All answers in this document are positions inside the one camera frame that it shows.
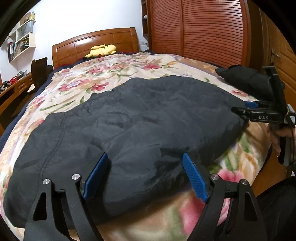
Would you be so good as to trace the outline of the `person's right hand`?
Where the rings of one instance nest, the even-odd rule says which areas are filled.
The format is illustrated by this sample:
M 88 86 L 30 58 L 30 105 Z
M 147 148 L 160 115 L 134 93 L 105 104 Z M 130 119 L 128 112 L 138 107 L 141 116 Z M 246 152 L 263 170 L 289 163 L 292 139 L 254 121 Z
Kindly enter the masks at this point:
M 280 137 L 289 137 L 293 138 L 295 145 L 295 127 L 294 128 L 275 128 L 275 125 L 268 124 L 267 133 L 269 134 L 269 138 L 271 141 L 271 145 L 273 147 L 274 152 L 277 156 L 280 155 L 281 147 L 280 147 Z

